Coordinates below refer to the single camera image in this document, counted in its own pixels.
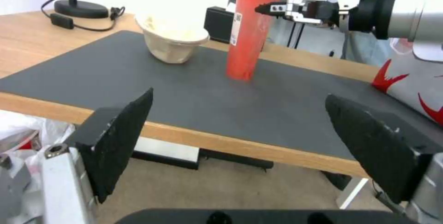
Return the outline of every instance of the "desk lamp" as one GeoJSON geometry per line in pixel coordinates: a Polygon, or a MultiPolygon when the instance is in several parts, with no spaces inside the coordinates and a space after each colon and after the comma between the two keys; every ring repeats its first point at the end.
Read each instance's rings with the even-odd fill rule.
{"type": "Polygon", "coordinates": [[[58,0],[54,3],[54,10],[67,16],[82,18],[98,19],[108,17],[108,9],[106,7],[96,3],[77,0],[58,0]]]}

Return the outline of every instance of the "label on cup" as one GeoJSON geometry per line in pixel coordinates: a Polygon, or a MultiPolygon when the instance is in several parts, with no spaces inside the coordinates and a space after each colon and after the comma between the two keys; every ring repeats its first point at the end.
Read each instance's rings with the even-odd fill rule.
{"type": "Polygon", "coordinates": [[[234,21],[232,22],[231,41],[230,43],[237,46],[238,33],[240,32],[240,25],[242,24],[242,14],[235,13],[234,21]]]}

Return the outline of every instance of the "red cup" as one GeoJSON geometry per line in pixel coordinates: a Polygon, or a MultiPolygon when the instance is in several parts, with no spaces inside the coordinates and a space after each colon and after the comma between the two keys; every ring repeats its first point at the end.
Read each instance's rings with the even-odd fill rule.
{"type": "Polygon", "coordinates": [[[266,41],[272,17],[255,12],[264,3],[279,0],[237,0],[231,30],[226,74],[232,79],[248,81],[266,41]]]}

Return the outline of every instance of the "black box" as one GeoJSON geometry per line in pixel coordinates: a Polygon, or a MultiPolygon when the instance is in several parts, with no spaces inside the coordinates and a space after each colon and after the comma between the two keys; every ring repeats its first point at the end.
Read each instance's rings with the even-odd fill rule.
{"type": "Polygon", "coordinates": [[[210,7],[206,10],[205,29],[211,40],[229,43],[231,38],[234,13],[220,7],[210,7]]]}

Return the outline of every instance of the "white bowl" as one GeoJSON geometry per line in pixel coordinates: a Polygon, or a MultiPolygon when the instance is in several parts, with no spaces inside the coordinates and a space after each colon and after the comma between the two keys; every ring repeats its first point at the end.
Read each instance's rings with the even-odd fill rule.
{"type": "Polygon", "coordinates": [[[166,63],[184,63],[196,47],[209,40],[204,28],[188,27],[186,23],[156,19],[154,16],[139,14],[135,16],[143,30],[144,41],[149,51],[166,63]]]}

